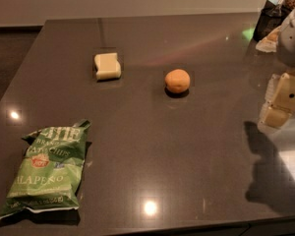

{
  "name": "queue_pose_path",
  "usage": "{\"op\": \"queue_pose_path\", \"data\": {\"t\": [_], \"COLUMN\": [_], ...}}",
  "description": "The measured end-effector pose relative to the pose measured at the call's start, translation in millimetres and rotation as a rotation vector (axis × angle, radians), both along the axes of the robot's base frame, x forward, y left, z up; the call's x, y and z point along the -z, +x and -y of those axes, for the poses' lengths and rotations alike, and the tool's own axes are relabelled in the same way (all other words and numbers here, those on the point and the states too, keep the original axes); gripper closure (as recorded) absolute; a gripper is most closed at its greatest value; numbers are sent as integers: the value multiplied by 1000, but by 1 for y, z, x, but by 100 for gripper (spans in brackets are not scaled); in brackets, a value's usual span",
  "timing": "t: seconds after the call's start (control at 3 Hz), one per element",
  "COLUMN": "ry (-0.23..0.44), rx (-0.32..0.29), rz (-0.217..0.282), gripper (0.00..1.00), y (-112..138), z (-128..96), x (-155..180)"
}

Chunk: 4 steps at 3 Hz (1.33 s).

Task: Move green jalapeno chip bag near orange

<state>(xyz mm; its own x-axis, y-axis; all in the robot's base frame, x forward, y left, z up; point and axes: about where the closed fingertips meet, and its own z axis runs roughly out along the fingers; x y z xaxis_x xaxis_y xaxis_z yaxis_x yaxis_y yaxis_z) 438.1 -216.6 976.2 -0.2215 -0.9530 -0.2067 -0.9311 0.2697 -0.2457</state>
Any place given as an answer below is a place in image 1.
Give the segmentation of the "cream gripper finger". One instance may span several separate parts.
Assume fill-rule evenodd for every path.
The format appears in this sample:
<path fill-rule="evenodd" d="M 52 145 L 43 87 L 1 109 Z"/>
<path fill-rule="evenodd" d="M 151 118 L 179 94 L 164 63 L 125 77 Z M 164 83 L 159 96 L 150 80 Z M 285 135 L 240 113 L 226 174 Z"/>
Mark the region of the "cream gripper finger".
<path fill-rule="evenodd" d="M 295 70 L 273 74 L 268 81 L 260 123 L 273 129 L 281 128 L 295 113 Z"/>

